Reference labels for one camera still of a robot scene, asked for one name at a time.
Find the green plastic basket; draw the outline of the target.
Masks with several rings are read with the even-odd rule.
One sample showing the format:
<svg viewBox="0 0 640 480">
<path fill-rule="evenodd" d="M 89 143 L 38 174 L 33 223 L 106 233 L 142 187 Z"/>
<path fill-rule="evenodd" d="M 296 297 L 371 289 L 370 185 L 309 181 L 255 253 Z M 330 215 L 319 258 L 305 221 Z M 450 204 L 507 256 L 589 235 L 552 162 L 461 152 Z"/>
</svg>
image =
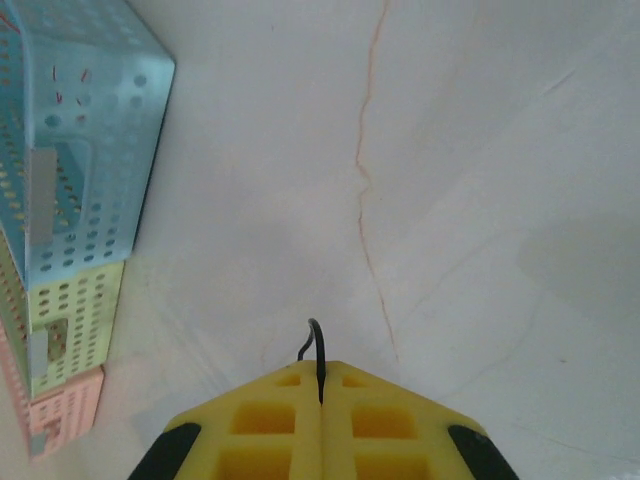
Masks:
<svg viewBox="0 0 640 480">
<path fill-rule="evenodd" d="M 0 232 L 0 324 L 30 399 L 105 363 L 125 264 L 26 290 Z"/>
</svg>

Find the blue plastic basket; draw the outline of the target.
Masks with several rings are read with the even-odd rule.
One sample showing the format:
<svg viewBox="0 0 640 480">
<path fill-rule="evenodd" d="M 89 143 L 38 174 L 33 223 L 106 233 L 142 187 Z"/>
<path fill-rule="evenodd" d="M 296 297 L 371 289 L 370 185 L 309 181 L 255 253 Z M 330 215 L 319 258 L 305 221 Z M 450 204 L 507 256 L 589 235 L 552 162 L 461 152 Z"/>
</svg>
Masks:
<svg viewBox="0 0 640 480">
<path fill-rule="evenodd" d="M 0 0 L 0 225 L 26 288 L 130 256 L 174 72 L 127 0 Z"/>
</svg>

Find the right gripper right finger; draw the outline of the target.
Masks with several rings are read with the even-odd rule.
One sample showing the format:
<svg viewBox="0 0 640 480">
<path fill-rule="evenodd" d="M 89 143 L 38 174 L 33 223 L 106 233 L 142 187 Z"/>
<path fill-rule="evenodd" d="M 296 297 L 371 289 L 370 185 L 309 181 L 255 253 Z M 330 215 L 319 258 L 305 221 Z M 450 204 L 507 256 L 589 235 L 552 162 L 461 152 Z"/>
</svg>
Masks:
<svg viewBox="0 0 640 480">
<path fill-rule="evenodd" d="M 520 480 L 474 419 L 343 362 L 327 364 L 323 480 Z"/>
</svg>

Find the pink plastic basket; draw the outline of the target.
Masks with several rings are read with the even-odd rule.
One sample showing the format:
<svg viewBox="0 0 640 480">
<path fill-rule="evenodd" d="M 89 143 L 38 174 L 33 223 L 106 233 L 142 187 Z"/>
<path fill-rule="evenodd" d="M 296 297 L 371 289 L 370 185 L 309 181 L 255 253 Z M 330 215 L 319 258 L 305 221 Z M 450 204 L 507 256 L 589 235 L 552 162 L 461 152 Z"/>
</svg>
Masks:
<svg viewBox="0 0 640 480">
<path fill-rule="evenodd" d="M 102 367 L 77 375 L 62 386 L 31 400 L 1 326 L 0 367 L 31 461 L 52 455 L 92 428 L 104 381 Z"/>
</svg>

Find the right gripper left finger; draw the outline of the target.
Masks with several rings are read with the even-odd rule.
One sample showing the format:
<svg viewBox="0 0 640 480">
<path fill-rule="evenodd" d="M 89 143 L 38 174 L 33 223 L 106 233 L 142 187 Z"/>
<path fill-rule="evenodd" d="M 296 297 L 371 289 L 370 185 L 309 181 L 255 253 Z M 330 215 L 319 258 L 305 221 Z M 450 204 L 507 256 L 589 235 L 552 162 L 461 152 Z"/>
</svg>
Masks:
<svg viewBox="0 0 640 480">
<path fill-rule="evenodd" d="M 311 361 L 172 418 L 127 480 L 320 480 L 320 402 Z"/>
</svg>

